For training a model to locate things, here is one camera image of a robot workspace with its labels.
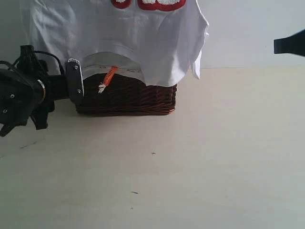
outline orange tag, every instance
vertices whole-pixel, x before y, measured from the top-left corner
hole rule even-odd
[[[107,75],[104,78],[103,84],[105,86],[108,86],[110,84],[110,82],[111,82],[111,80],[112,80],[112,78],[113,78],[113,76],[114,76],[114,74],[116,73],[117,70],[118,70],[117,67],[111,67],[110,71],[107,73]]]

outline orange label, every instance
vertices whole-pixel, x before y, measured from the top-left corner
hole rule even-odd
[[[111,67],[110,71],[107,73],[107,75],[104,78],[104,85],[108,86],[114,76],[114,74],[116,73],[116,71],[118,70],[117,67]]]

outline wicker basket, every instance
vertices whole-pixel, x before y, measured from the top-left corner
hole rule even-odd
[[[102,94],[106,74],[84,80],[85,98],[76,107],[83,115],[168,115],[175,110],[177,86],[146,86],[142,81],[116,74]]]

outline brown wicker basket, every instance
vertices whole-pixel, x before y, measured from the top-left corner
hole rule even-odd
[[[102,94],[106,74],[84,80],[85,98],[76,107],[83,115],[168,115],[175,110],[177,86],[146,86],[142,81],[116,74]]]

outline white t-shirt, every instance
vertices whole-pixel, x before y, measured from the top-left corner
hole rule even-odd
[[[200,78],[208,22],[197,0],[20,0],[20,8],[29,43],[79,60],[84,78],[110,66],[146,85],[173,86],[190,66]]]

